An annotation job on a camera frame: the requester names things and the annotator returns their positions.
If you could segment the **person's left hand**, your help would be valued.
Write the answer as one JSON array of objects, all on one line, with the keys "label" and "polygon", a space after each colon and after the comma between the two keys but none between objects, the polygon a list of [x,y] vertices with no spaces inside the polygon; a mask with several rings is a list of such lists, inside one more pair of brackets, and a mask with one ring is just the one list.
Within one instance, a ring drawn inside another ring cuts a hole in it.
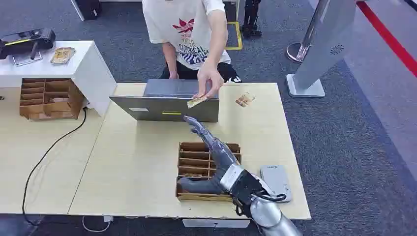
[{"label": "person's left hand", "polygon": [[205,62],[197,73],[198,93],[196,98],[212,98],[216,96],[224,84],[215,64]]}]

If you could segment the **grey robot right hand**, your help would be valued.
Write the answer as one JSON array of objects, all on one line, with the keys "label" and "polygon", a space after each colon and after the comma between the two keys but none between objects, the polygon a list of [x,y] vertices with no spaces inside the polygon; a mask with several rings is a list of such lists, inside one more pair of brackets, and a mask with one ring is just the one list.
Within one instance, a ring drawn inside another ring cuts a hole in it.
[{"label": "grey robot right hand", "polygon": [[182,177],[177,181],[184,191],[200,194],[223,194],[224,189],[220,181],[229,167],[238,161],[229,147],[205,128],[199,121],[190,116],[184,116],[184,121],[192,126],[191,131],[197,134],[208,147],[210,155],[216,165],[213,177],[208,180],[193,181]]}]

